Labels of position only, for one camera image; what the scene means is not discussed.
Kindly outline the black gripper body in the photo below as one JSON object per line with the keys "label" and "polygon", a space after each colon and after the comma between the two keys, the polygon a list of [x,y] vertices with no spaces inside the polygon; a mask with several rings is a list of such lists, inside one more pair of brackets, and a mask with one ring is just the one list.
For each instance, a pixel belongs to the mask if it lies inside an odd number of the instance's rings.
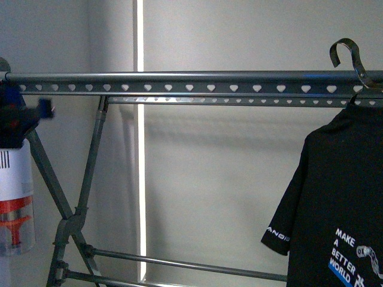
{"label": "black gripper body", "polygon": [[1,84],[1,148],[20,149],[26,135],[41,119],[54,117],[50,99],[40,98],[34,108],[26,106],[20,88]]}

